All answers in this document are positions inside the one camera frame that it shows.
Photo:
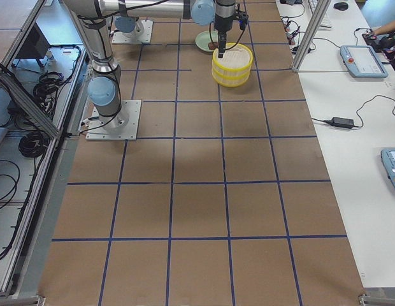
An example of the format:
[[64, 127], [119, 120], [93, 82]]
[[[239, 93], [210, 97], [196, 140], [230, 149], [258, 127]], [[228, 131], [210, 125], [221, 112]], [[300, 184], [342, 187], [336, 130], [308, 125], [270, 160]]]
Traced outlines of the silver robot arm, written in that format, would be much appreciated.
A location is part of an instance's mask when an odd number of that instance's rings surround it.
[[90, 54], [94, 76], [87, 95], [99, 114], [99, 127], [119, 133], [130, 119], [120, 94], [121, 69], [114, 58], [108, 19], [159, 17], [192, 18], [195, 1], [65, 1], [75, 18], [77, 31]]
[[226, 52], [227, 32], [237, 19], [235, 1], [119, 1], [115, 23], [126, 34], [143, 32], [140, 16], [191, 19], [200, 26], [214, 24], [218, 57]]

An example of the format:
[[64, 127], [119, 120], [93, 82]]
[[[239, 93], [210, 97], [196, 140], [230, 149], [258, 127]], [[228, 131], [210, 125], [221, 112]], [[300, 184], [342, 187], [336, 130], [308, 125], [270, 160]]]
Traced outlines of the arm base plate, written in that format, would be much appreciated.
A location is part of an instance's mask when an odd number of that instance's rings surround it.
[[115, 45], [148, 45], [152, 38], [153, 20], [137, 20], [131, 32], [114, 32], [112, 43]]
[[98, 117], [89, 123], [85, 139], [88, 141], [135, 141], [138, 134], [141, 100], [123, 100], [121, 111], [113, 120], [99, 116], [93, 107], [92, 116]]

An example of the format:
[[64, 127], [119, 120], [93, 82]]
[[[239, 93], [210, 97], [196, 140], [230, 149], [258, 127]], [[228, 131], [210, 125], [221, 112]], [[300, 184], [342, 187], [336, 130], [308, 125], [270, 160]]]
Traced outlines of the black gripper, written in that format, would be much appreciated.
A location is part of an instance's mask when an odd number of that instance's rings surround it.
[[218, 31], [218, 58], [221, 59], [224, 56], [224, 33], [230, 31], [233, 26], [233, 17], [221, 17], [217, 13], [215, 14], [214, 27]]

